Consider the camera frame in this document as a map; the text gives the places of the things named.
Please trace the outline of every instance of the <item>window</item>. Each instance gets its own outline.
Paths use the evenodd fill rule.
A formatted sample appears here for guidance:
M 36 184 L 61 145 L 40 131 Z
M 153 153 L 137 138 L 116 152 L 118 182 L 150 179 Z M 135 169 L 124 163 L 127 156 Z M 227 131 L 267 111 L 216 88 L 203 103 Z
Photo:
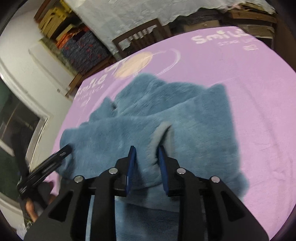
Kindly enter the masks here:
M 13 200 L 18 197 L 16 184 L 20 175 L 11 136 L 20 133 L 30 161 L 38 139 L 34 136 L 39 136 L 43 124 L 44 121 L 28 109 L 0 79 L 0 192 Z

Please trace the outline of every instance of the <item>purple bedsheet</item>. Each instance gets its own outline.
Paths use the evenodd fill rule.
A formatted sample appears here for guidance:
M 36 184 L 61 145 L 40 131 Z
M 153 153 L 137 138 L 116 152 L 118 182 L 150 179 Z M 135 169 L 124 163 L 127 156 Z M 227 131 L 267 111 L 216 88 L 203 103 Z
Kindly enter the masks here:
M 147 47 L 89 77 L 61 127 L 87 121 L 106 96 L 114 98 L 139 72 L 168 82 L 224 83 L 250 182 L 244 204 L 271 239 L 296 202 L 296 73 L 264 43 L 237 27 L 202 29 Z

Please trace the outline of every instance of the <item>patterned fabric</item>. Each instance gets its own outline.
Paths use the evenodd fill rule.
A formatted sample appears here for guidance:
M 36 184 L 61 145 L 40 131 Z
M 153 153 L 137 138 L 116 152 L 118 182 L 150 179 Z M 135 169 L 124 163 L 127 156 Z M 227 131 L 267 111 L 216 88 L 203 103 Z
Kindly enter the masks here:
M 61 50 L 65 58 L 82 75 L 110 55 L 106 47 L 91 31 L 81 31 L 71 37 Z

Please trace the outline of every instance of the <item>printed moon graphic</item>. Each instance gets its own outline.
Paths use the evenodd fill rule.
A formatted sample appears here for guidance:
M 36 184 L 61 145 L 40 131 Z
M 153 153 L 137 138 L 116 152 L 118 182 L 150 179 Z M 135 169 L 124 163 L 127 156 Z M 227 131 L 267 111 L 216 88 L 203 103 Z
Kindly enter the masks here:
M 138 73 L 150 63 L 152 57 L 153 54 L 151 52 L 143 52 L 133 56 L 122 63 L 122 66 L 116 71 L 114 76 L 116 78 L 126 78 L 134 73 Z

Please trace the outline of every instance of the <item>white wall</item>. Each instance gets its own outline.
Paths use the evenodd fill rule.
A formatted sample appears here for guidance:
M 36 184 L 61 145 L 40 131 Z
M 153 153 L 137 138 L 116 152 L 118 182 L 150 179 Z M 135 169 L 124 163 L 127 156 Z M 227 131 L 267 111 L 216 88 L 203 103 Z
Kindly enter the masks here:
M 3 74 L 4 81 L 16 83 L 28 99 L 26 104 L 33 111 L 48 116 L 33 156 L 35 166 L 51 154 L 57 133 L 71 106 L 71 101 L 57 92 L 29 55 L 28 48 L 43 36 L 33 20 L 36 11 L 11 19 L 0 36 L 0 59 L 4 63 L 2 74 L 7 72 Z
M 0 209 L 10 226 L 17 229 L 21 223 L 24 223 L 22 211 L 19 207 L 16 207 L 17 204 L 11 205 L 7 199 L 0 193 Z
M 38 9 L 43 2 L 44 0 L 28 0 L 25 2 L 24 5 L 22 5 L 22 7 L 15 13 L 13 17 L 15 18 L 26 12 L 30 12 L 32 10 Z

